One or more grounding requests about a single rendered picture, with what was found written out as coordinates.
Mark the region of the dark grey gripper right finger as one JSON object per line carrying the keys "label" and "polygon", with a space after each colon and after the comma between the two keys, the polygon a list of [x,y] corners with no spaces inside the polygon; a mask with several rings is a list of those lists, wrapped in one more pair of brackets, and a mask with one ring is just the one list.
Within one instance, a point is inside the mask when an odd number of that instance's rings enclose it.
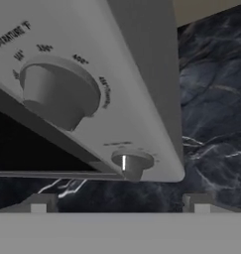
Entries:
{"label": "dark grey gripper right finger", "polygon": [[188,213],[241,213],[241,208],[216,202],[215,199],[207,193],[186,193],[182,196],[182,202],[182,211]]}

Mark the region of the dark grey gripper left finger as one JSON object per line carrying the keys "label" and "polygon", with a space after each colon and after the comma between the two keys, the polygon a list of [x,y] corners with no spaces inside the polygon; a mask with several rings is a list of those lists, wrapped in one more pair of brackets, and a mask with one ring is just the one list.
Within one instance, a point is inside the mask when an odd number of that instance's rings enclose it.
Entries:
{"label": "dark grey gripper left finger", "polygon": [[0,213],[50,213],[58,211],[58,196],[52,193],[35,193],[20,203],[0,209]]}

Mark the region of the grey timer knob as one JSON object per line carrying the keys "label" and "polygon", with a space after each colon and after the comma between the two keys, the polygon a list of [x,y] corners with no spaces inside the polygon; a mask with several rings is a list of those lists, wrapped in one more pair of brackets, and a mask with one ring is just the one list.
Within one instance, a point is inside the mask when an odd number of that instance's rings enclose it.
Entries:
{"label": "grey timer knob", "polygon": [[152,155],[134,149],[120,149],[111,156],[112,162],[121,168],[123,177],[131,182],[138,182],[145,170],[155,164]]}

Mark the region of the grey toaster oven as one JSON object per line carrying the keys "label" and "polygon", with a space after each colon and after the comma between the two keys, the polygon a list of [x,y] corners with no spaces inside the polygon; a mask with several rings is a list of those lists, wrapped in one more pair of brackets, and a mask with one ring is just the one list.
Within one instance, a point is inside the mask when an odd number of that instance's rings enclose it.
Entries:
{"label": "grey toaster oven", "polygon": [[[98,109],[73,131],[24,106],[20,70],[39,55],[75,62],[99,86]],[[155,159],[139,182],[180,182],[172,0],[0,0],[0,114],[14,139],[0,143],[0,177],[128,181],[111,156],[134,149]]]}

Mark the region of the grey temperature knob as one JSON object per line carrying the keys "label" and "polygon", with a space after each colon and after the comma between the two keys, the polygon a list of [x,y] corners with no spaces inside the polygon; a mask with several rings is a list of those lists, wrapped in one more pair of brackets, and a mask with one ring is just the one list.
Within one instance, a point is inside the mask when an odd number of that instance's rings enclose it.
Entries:
{"label": "grey temperature knob", "polygon": [[92,75],[60,57],[33,57],[22,66],[19,81],[24,106],[65,131],[73,131],[100,104],[101,92]]}

